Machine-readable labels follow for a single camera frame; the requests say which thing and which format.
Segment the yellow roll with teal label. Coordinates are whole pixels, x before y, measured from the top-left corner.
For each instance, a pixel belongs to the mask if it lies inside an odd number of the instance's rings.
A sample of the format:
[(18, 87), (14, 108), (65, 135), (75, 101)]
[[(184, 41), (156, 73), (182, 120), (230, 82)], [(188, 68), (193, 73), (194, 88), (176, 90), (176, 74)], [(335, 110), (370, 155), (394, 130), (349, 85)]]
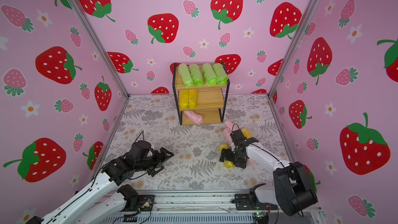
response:
[[(228, 149), (228, 145), (227, 144), (223, 144), (221, 146), (219, 146), (219, 150), (222, 151), (223, 149)], [(224, 161), (224, 166), (228, 169), (233, 168), (234, 164), (231, 161)]]

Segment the light green roll with label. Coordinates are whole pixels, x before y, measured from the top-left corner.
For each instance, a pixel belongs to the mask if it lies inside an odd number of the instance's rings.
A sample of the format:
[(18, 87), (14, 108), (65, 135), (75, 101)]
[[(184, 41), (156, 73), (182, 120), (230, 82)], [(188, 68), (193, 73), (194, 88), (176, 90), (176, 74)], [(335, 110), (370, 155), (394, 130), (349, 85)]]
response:
[(191, 64), (189, 70), (194, 84), (198, 87), (203, 86), (204, 80), (200, 67), (197, 64)]

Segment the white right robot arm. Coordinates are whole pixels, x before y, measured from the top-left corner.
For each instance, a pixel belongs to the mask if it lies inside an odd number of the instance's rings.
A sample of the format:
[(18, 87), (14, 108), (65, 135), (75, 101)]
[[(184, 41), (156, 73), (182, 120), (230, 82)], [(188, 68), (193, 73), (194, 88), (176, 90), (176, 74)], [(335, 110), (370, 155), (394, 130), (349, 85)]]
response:
[(300, 162), (277, 157), (241, 129), (226, 130), (228, 145), (220, 148), (220, 162), (245, 169), (253, 160), (273, 175), (273, 186), (258, 184), (246, 195), (237, 194), (232, 201), (238, 210), (282, 210), (293, 216), (318, 203), (310, 173)]

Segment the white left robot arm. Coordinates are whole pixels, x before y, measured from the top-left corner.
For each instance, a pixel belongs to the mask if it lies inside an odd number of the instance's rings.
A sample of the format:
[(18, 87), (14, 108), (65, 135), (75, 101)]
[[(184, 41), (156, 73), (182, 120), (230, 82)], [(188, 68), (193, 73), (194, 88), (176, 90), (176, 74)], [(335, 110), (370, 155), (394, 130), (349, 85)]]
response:
[(130, 151), (106, 163), (81, 191), (45, 215), (34, 216), (29, 224), (91, 224), (119, 211), (150, 209), (146, 201), (129, 184), (136, 172), (154, 177), (164, 169), (164, 162), (174, 154), (165, 148), (154, 150), (146, 141), (132, 144)]

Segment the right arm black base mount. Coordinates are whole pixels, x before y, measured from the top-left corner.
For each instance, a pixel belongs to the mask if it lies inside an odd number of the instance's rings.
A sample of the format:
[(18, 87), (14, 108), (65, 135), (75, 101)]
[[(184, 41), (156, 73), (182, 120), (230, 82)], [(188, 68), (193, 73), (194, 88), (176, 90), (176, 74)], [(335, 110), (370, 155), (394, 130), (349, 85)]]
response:
[(256, 211), (271, 211), (277, 210), (278, 206), (271, 203), (261, 203), (256, 195), (255, 190), (260, 186), (264, 186), (265, 184), (258, 184), (249, 189), (248, 194), (235, 194), (234, 199), (231, 200), (231, 203), (235, 204), (235, 207), (238, 211), (248, 211), (248, 210), (256, 210)]

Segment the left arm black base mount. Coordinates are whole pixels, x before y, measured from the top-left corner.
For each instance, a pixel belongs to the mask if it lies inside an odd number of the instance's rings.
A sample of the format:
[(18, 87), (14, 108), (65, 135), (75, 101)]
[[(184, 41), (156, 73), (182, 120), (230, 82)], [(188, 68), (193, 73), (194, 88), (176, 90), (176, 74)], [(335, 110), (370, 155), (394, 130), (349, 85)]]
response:
[(140, 195), (131, 185), (124, 185), (117, 190), (125, 202), (121, 212), (152, 212), (155, 195)]

